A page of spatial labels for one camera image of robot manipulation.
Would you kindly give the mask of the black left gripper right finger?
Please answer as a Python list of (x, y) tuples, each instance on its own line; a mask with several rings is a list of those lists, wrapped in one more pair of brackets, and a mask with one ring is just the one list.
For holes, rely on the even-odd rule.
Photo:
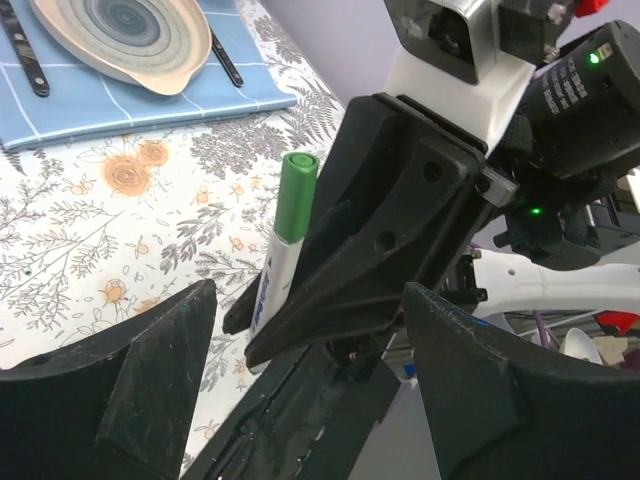
[(403, 313), (444, 479), (635, 479), (639, 376), (536, 346), (410, 283)]

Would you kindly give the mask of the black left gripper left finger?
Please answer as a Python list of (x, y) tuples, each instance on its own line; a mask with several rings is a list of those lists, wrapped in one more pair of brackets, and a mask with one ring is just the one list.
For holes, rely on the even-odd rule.
[(216, 309), (201, 280), (3, 370), (2, 478), (178, 478)]

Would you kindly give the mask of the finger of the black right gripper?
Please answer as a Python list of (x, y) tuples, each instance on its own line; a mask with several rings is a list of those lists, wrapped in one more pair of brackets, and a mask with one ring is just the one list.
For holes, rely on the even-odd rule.
[(310, 220), (308, 202), (278, 202), (262, 270), (225, 315), (225, 333), (247, 330), (257, 335), (285, 305), (310, 232)]

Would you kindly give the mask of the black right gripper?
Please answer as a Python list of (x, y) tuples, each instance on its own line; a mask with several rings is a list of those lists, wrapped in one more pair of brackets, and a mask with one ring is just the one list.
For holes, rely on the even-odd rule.
[(348, 188), (304, 244), (289, 297), (245, 351), (251, 368), (290, 350), (368, 336), (396, 321), (404, 286), (440, 291), (495, 206), (486, 149), (414, 101), (350, 101), (329, 155)]

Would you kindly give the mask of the white green-tipped marker pen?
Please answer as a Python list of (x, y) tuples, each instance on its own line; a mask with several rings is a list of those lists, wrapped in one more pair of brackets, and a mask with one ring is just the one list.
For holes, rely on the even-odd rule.
[(304, 239), (301, 239), (288, 244), (276, 233), (271, 235), (251, 315), (251, 340), (257, 337), (286, 302), (303, 243)]

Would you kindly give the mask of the green marker cap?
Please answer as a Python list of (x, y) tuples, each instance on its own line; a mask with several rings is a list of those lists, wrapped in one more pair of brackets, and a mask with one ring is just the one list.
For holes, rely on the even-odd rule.
[(274, 231), (286, 244), (295, 244), (308, 231), (319, 160), (303, 152), (291, 152), (282, 160)]

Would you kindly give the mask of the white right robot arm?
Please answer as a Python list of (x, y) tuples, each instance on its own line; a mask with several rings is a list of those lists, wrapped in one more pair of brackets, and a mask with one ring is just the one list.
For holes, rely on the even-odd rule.
[(353, 99), (320, 174), (290, 294), (250, 341), (249, 366), (315, 343), (391, 332), (410, 282), (439, 290), (475, 233), (577, 270), (605, 255), (584, 209), (639, 163), (639, 33), (609, 22), (526, 79), (496, 147), (467, 92)]

